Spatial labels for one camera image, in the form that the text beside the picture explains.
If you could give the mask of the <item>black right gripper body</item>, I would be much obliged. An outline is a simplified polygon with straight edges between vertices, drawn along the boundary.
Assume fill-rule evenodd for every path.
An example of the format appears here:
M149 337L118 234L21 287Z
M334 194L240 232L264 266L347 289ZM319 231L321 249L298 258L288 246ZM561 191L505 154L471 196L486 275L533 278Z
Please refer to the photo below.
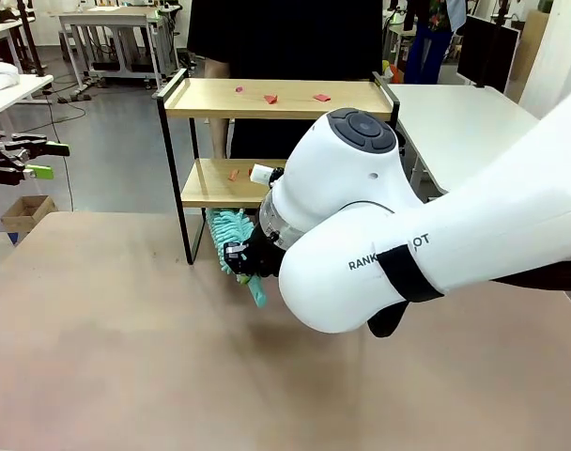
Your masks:
M286 251L277 245L280 238L276 231L266 235L261 228L255 228L251 237L244 242L244 273L269 277L279 275Z

